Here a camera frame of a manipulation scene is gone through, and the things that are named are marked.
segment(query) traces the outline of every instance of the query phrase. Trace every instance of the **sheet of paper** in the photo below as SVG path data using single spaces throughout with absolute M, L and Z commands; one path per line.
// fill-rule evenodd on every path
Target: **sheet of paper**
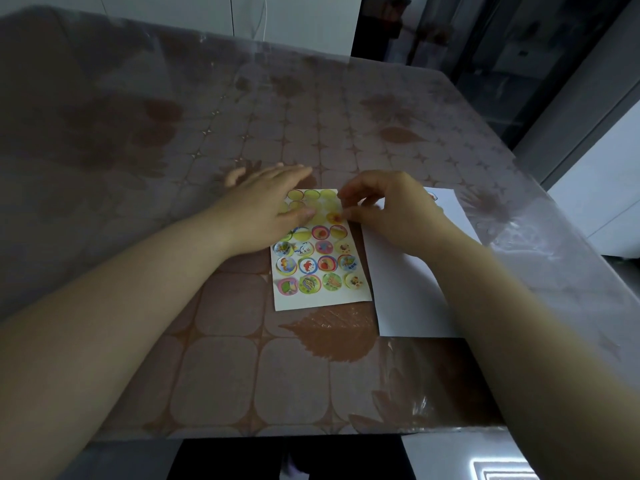
M 450 189 L 425 187 L 445 215 L 479 242 Z M 384 207 L 385 201 L 378 202 Z M 382 337 L 460 337 L 435 276 L 420 259 L 404 254 L 384 237 L 362 227 L 378 325 Z
M 342 220 L 335 189 L 292 190 L 281 212 L 314 207 L 306 227 L 293 229 L 271 247 L 276 311 L 371 301 L 351 229 Z

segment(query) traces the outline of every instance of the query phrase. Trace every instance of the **left hand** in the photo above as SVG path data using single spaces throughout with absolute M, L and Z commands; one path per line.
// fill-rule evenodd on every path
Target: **left hand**
M 231 190 L 203 212 L 214 220 L 227 257 L 267 248 L 313 217 L 316 211 L 309 207 L 278 213 L 287 193 L 312 170 L 279 164 L 250 175 L 240 184 L 237 181 L 246 168 L 227 175 L 225 186 Z

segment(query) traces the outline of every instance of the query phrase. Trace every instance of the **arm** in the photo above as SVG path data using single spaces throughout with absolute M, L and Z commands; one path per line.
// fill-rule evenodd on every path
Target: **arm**
M 540 478 L 640 477 L 636 393 L 490 250 L 444 217 L 418 182 L 403 173 L 364 172 L 339 196 L 345 217 L 431 268 Z M 372 207 L 382 196 L 385 208 Z
M 230 174 L 229 186 L 243 170 Z M 0 471 L 53 477 L 84 447 L 150 348 L 228 257 L 302 225 L 278 216 L 310 168 L 252 175 L 212 208 L 169 226 L 0 327 Z

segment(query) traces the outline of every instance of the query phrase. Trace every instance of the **table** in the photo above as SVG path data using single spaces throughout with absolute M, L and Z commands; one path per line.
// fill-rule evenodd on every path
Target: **table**
M 0 39 L 3 316 L 210 205 L 231 168 L 311 165 L 304 188 L 396 169 L 455 189 L 482 243 L 640 385 L 636 298 L 443 74 L 51 9 Z M 464 340 L 379 337 L 372 303 L 275 312 L 269 268 L 267 250 L 220 266 L 96 438 L 504 427 Z

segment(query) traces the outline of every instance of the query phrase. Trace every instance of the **hand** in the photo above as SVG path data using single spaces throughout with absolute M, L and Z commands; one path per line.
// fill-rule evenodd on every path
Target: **hand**
M 405 253 L 425 260 L 459 232 L 422 185 L 402 171 L 364 171 L 338 197 L 346 219 L 371 227 Z M 384 209 L 374 205 L 381 198 Z
M 225 179 L 225 186 L 231 190 L 204 211 L 216 223 L 227 257 L 267 248 L 316 213 L 315 209 L 304 208 L 278 214 L 287 193 L 308 177 L 312 168 L 278 164 L 238 184 L 245 172 L 245 168 L 231 171 Z

